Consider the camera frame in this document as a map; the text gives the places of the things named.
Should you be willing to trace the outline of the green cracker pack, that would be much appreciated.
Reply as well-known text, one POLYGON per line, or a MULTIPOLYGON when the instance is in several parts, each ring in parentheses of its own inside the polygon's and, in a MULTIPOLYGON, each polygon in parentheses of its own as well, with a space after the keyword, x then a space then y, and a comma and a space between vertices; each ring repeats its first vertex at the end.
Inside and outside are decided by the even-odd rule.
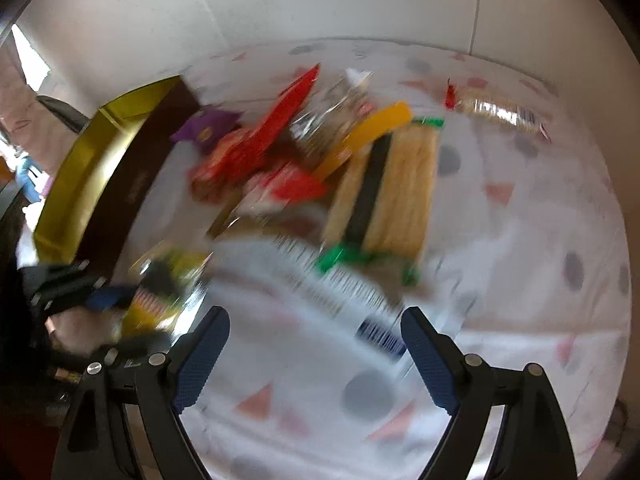
POLYGON ((401 281, 419 281, 437 177, 442 118, 418 117, 352 156, 333 196, 317 262, 401 265, 401 281))

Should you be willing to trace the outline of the yellow green snack packet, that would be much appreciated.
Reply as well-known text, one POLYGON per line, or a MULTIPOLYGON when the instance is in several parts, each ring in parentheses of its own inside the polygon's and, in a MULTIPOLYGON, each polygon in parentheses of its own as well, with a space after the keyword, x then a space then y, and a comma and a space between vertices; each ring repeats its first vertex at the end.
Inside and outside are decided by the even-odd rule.
POLYGON ((130 268, 137 287, 122 318, 122 338, 163 332, 176 340, 187 333, 206 296, 204 274, 210 258, 210 252, 164 243, 139 258, 130 268))

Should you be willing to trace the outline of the white barcode snack pack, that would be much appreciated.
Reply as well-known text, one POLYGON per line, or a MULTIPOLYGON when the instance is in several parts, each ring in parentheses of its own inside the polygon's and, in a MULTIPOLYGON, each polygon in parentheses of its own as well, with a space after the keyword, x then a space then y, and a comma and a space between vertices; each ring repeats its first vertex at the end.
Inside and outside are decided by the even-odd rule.
POLYGON ((213 248, 231 269, 252 272, 283 286, 304 307, 331 321, 342 335, 390 364, 409 361, 400 336, 401 304, 360 272, 346 266, 322 272, 316 248, 286 235, 222 236, 213 248))

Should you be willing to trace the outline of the white patterned tablecloth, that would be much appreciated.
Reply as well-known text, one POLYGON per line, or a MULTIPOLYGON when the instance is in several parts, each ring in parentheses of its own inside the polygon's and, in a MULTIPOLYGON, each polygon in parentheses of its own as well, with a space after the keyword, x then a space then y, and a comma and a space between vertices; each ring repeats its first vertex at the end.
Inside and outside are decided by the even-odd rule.
MULTIPOLYGON (((309 67, 322 84, 367 70, 383 102, 444 118, 420 285, 405 293, 464 352, 547 372, 576 464, 603 439, 620 388, 631 319, 624 220, 588 130, 541 82, 418 44, 326 40, 263 44, 175 62, 206 103, 257 119, 309 67), (551 138, 447 110, 447 81, 486 88, 541 114, 551 138)), ((207 301, 231 335, 198 402, 182 415, 215 479, 413 479, 448 417, 408 361, 395 366, 344 336, 281 285, 238 272, 205 237, 213 208, 195 203, 193 148, 178 144, 140 210, 120 263, 161 240, 212 254, 207 301)), ((322 212, 292 215, 283 235, 316 248, 322 212)))

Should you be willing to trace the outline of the red white wafer packet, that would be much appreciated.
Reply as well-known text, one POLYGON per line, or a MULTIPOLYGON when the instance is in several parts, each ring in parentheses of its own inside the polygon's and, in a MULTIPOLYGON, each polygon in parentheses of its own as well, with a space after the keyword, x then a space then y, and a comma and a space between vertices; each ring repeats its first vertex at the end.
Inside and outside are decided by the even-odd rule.
POLYGON ((294 162, 254 174, 243 186, 238 211, 241 216, 276 214, 286 206, 316 200, 326 185, 294 162))

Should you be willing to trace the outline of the long cracker sleeve red ends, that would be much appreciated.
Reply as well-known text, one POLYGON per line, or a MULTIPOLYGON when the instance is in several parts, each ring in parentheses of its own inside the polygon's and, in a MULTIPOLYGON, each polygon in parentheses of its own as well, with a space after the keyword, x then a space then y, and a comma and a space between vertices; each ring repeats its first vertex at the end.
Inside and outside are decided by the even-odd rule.
POLYGON ((503 127, 528 132, 551 142, 541 114, 486 88, 458 86, 448 80, 444 105, 447 110, 498 122, 503 127))

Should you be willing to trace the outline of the purple snack packet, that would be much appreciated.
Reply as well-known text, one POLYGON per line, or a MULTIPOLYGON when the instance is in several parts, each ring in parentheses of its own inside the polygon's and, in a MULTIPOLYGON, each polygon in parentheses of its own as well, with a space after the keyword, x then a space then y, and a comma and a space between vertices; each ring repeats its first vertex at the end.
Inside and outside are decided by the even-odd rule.
POLYGON ((229 132, 239 127, 242 112, 206 105, 193 114, 171 137, 175 143, 193 144, 208 154, 229 132))

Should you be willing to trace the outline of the orange clear cookie bag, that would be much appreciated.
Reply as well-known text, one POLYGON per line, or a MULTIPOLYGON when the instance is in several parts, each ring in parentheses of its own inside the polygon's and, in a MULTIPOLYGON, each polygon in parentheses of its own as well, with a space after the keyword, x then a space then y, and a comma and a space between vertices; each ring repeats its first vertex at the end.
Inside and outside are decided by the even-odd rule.
POLYGON ((410 122, 406 102, 378 106, 369 94, 371 76, 365 70, 344 70, 314 93, 288 126, 300 166, 316 179, 326 180, 353 154, 410 122))

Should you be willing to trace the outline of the red brown snack bar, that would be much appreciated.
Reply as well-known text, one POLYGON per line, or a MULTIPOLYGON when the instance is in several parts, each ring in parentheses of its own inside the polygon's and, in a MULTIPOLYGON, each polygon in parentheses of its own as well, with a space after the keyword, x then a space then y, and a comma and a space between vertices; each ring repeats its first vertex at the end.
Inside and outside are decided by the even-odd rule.
POLYGON ((190 188, 196 200, 218 203, 229 190, 245 180, 243 152, 249 134, 250 128, 231 131, 191 171, 190 188))

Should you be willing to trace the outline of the gold metal tin tray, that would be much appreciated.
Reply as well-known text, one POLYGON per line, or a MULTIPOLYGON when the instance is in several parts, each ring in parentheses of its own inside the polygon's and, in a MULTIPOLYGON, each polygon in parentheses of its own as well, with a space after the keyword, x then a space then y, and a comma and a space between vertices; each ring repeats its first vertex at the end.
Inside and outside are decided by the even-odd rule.
POLYGON ((199 108, 179 76, 101 106, 55 175, 32 236, 38 260, 112 274, 171 136, 199 108))

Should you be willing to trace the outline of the large red snack bag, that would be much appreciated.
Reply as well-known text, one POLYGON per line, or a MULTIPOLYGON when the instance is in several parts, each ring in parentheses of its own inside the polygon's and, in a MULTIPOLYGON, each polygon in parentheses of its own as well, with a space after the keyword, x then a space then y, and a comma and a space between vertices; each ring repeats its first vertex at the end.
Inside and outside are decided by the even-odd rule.
POLYGON ((304 104, 319 73, 320 65, 316 64, 299 76, 242 140, 224 153, 218 167, 224 180, 240 182, 265 163, 267 151, 304 104))

